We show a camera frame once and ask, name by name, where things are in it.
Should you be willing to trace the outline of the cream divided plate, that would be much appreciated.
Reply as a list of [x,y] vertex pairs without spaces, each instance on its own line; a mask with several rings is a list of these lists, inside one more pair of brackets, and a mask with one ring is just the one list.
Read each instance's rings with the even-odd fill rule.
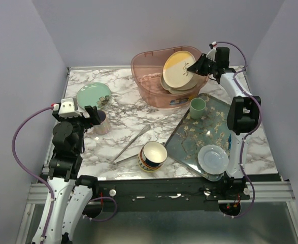
[[162,86],[163,89],[169,91],[171,94],[182,94],[182,93],[186,93],[186,92],[190,91],[190,89],[189,90],[180,91],[180,90],[176,90],[175,88],[170,87],[165,82],[163,76],[161,76],[160,84],[161,84],[161,86]]

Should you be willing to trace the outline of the colourful striped bowl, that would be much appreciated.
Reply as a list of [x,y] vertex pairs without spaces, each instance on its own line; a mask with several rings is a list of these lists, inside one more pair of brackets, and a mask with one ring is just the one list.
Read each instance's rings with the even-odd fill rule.
[[162,143],[147,142],[137,156],[138,165],[147,172],[158,170],[168,158],[168,152]]

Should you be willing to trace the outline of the green plate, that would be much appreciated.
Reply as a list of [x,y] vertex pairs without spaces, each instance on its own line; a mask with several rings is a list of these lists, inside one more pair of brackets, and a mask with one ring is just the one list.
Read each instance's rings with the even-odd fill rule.
[[96,106],[103,108],[111,98],[111,91],[107,85],[99,82],[90,83],[83,86],[76,95],[79,107]]

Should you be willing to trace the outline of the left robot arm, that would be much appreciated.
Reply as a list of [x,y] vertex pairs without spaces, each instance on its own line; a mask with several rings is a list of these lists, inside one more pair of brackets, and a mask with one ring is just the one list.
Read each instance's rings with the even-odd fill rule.
[[58,121],[53,128],[53,156],[45,186],[48,194],[32,243],[72,243],[77,222],[88,201],[98,197],[97,178],[81,175],[84,134],[100,125],[97,107],[86,106],[88,116],[67,102],[54,105]]

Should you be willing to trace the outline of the yellow cream ceramic plate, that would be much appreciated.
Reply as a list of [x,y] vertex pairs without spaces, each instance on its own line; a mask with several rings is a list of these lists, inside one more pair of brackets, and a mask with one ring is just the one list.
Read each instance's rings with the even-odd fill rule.
[[185,86],[194,74],[187,69],[196,62],[194,55],[189,51],[177,51],[165,62],[162,75],[166,84],[172,88]]

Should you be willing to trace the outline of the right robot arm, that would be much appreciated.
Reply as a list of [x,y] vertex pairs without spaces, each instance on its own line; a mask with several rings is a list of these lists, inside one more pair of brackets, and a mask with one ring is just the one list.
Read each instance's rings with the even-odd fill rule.
[[253,96],[237,79],[239,72],[229,67],[229,48],[210,44],[210,51],[202,54],[188,72],[200,76],[212,75],[232,99],[227,116],[231,131],[229,164],[218,191],[225,199],[242,193],[246,186],[246,154],[251,135],[261,124],[259,96]]

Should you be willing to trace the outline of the pink cream ceramic plate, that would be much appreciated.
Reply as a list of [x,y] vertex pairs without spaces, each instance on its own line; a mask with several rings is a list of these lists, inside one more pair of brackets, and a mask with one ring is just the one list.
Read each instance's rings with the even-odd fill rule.
[[198,81],[194,78],[192,78],[187,84],[185,84],[184,86],[175,88],[176,90],[180,90],[180,91],[184,91],[184,90],[189,90],[194,88],[197,85]]

